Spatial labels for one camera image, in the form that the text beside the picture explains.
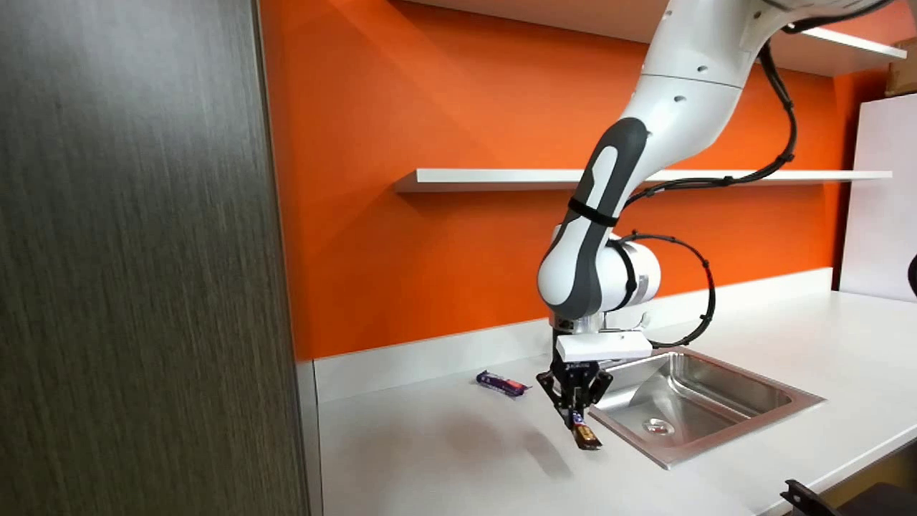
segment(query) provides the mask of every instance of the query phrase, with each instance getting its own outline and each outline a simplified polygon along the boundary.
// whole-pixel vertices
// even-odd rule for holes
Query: stainless steel sink
[[[613,384],[589,415],[661,467],[823,401],[691,349],[613,364],[608,372]]]

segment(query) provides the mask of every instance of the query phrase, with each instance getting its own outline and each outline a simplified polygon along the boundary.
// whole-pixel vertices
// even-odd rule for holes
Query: orange wall
[[[268,111],[298,358],[542,319],[536,269],[567,192],[398,194],[414,166],[582,166],[645,45],[384,0],[262,0]],[[841,166],[828,78],[787,75],[794,166]],[[758,75],[691,164],[770,160],[784,124]],[[672,192],[621,229],[696,245],[719,283],[828,268],[835,192]],[[661,252],[663,293],[702,288]]]
[[[914,37],[914,15],[910,7],[914,0],[891,0],[878,11],[870,11],[867,18],[853,18],[845,24],[833,24],[830,28],[878,40],[878,42],[900,42]]]

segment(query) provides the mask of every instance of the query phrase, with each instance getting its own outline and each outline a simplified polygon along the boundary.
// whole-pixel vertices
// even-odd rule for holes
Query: black cable
[[[858,10],[858,11],[848,11],[848,15],[835,15],[835,18],[805,18],[805,21],[797,21],[797,24],[790,24],[790,25],[784,25],[782,31],[784,31],[784,34],[800,34],[800,31],[808,31],[808,28],[814,28],[814,25],[828,25],[828,24],[861,18],[861,15],[876,11],[876,10],[888,7],[888,2],[891,2],[891,0],[876,0],[874,7],[866,7],[866,10]]]
[[[628,303],[631,303],[631,298],[632,298],[632,293],[636,293],[636,272],[632,272],[632,262],[631,262],[631,255],[628,255],[628,250],[625,250],[625,245],[621,245],[621,242],[608,237],[608,242],[605,242],[605,246],[615,250],[615,252],[619,252],[619,257],[621,257],[621,265],[625,265],[625,269],[628,269],[625,298],[619,300],[619,306],[613,306],[613,309],[621,309],[621,306],[628,306]]]
[[[709,262],[696,246],[691,246],[688,242],[678,242],[672,236],[631,233],[625,242],[663,242],[663,245],[672,245],[672,246],[684,246],[702,265],[705,280],[706,280],[706,306],[698,315],[698,323],[691,332],[684,332],[682,339],[675,339],[675,342],[653,342],[653,339],[646,339],[653,343],[653,349],[688,348],[691,342],[696,342],[709,326],[709,321],[715,315],[715,280],[714,280],[714,272],[709,272]]]
[[[780,97],[780,106],[787,118],[787,140],[782,146],[782,153],[765,164],[761,170],[755,171],[747,171],[747,174],[722,174],[722,177],[678,177],[678,182],[663,182],[663,184],[653,184],[653,186],[645,186],[638,190],[636,194],[628,197],[625,206],[636,203],[636,200],[645,200],[645,197],[656,197],[668,190],[715,190],[715,186],[734,186],[734,184],[754,184],[754,182],[761,182],[767,174],[774,174],[775,170],[782,170],[787,160],[794,160],[794,153],[797,153],[797,137],[800,137],[800,124],[797,124],[797,111],[794,111],[794,97],[790,93],[784,88],[782,78],[780,78],[780,68],[774,64],[774,55],[770,55],[770,42],[761,45],[758,53],[758,64],[765,68],[765,78],[774,88],[774,94]]]

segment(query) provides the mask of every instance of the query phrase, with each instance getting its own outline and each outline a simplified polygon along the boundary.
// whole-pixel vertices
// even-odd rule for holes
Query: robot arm
[[[649,250],[613,236],[632,190],[653,171],[706,150],[731,120],[747,73],[784,25],[838,21],[884,0],[669,0],[625,114],[598,137],[539,269],[552,315],[552,364],[539,382],[569,429],[609,379],[598,358],[613,339],[586,339],[593,354],[567,358],[562,339],[596,335],[609,309],[656,296]]]

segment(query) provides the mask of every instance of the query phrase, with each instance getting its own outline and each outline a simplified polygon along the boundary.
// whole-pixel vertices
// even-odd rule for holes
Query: white cabinet
[[[891,170],[853,182],[838,290],[917,303],[917,94],[858,106],[853,170]]]

